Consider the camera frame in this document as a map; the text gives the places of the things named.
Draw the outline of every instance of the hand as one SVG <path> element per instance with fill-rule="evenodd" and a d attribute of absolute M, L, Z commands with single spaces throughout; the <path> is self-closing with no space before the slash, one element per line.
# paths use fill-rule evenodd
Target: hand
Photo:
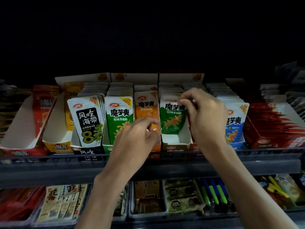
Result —
<path fill-rule="evenodd" d="M 151 123 L 159 124 L 159 121 L 146 117 L 127 125 L 117 135 L 105 169 L 120 166 L 120 172 L 124 172 L 128 181 L 143 165 L 160 138 L 161 131 L 154 131 Z"/>
<path fill-rule="evenodd" d="M 211 150 L 227 145 L 224 135 L 228 110 L 224 103 L 197 88 L 182 93 L 179 103 L 187 107 L 192 135 L 207 159 Z"/>

